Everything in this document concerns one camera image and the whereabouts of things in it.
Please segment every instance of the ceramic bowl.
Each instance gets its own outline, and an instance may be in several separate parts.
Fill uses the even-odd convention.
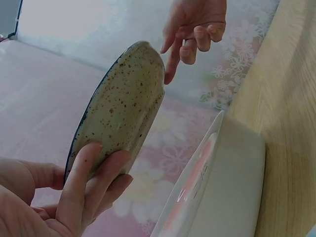
[[[144,143],[164,97],[164,65],[148,42],[128,48],[112,65],[95,90],[73,138],[64,182],[79,150],[92,141],[103,149],[89,178],[108,155],[126,150],[131,161],[121,174],[128,173]]]
[[[265,142],[221,111],[176,182],[151,237],[253,237]]]

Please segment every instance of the speckled ceramic bowl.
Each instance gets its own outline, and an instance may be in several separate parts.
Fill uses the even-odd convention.
[[[90,178],[115,151],[131,152],[121,174],[128,173],[144,143],[164,96],[164,65],[148,42],[128,48],[112,65],[95,90],[76,130],[64,181],[79,150],[89,142],[103,145]]]

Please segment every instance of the table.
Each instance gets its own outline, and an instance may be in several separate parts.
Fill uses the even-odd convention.
[[[229,116],[266,141],[257,237],[316,224],[316,1],[281,0]]]

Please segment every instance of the wooden surface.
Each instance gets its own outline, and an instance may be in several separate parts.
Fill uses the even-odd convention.
[[[281,0],[229,115],[267,156],[257,237],[304,237],[316,224],[316,0]]]

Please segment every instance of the hand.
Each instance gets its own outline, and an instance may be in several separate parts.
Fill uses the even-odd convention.
[[[197,49],[207,52],[211,40],[219,42],[222,39],[226,27],[225,16],[226,0],[174,0],[163,30],[161,53],[171,48],[165,84],[172,81],[180,60],[185,64],[194,64]]]
[[[128,174],[117,177],[130,160],[128,152],[120,151],[110,155],[87,182],[101,150],[97,143],[80,150],[64,188],[64,170],[60,167],[0,159],[0,236],[81,236],[132,181]],[[63,189],[59,203],[30,207],[35,189],[43,187]]]

